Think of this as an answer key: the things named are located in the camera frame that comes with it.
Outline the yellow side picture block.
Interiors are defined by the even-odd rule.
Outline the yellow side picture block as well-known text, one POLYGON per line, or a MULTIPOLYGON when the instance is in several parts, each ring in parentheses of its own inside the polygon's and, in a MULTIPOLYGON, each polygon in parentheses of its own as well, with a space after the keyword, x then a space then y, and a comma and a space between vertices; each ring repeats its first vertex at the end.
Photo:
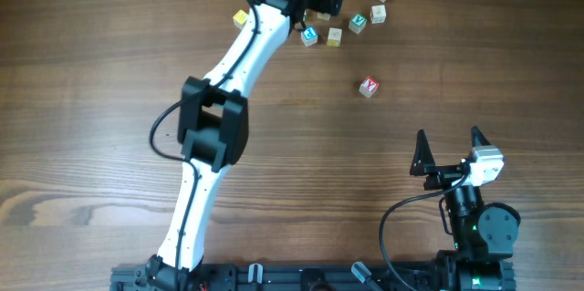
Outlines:
POLYGON ((327 45, 330 47, 339 47, 342 39, 342 29, 331 27, 328 31, 327 45))

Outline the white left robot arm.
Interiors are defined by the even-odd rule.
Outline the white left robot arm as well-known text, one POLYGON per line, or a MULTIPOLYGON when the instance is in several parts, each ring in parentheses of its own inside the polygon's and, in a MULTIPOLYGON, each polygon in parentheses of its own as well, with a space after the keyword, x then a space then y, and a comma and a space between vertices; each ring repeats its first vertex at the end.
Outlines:
POLYGON ((248 98, 266 63, 292 31, 306 30, 312 10, 337 16, 343 0, 246 0, 250 15, 222 60, 204 78, 188 78, 181 99, 152 124, 155 132, 179 113, 177 140, 182 165, 172 222, 156 255, 146 264, 151 290, 196 290, 204 238, 221 182, 241 158, 249 136, 248 98))

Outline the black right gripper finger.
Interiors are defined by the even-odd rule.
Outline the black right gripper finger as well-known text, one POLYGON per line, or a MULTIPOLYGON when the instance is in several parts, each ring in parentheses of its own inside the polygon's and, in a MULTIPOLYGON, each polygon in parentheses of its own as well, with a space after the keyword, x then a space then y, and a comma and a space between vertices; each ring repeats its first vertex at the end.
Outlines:
POLYGON ((423 176, 436 172, 436 164, 430 149, 429 141, 424 130, 416 135, 415 152, 410 168, 411 176, 423 176))
POLYGON ((471 142, 473 147, 490 146, 491 143, 477 126, 471 128, 471 142))

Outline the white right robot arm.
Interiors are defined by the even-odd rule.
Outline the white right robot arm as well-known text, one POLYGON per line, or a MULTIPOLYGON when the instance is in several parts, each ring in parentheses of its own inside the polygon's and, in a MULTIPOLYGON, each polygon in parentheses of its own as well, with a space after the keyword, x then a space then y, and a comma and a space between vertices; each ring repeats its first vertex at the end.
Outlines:
POLYGON ((471 128, 472 149, 454 165, 438 166, 423 130, 416 136, 410 175, 424 176, 426 191, 442 193, 439 210, 454 250, 438 252, 438 290, 515 290, 512 265, 521 217, 504 203, 485 203, 480 188, 503 170, 503 153, 477 128, 471 128))

